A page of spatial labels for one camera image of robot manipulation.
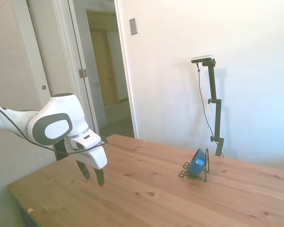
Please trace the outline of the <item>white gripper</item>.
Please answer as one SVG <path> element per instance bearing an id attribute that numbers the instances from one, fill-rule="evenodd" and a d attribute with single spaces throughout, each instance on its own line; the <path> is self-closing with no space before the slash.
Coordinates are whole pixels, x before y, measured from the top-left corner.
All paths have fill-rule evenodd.
<path id="1" fill-rule="evenodd" d="M 86 164 L 93 167 L 100 187 L 105 183 L 103 167 L 107 165 L 107 157 L 102 146 L 78 154 L 72 154 L 85 179 L 90 178 Z"/>

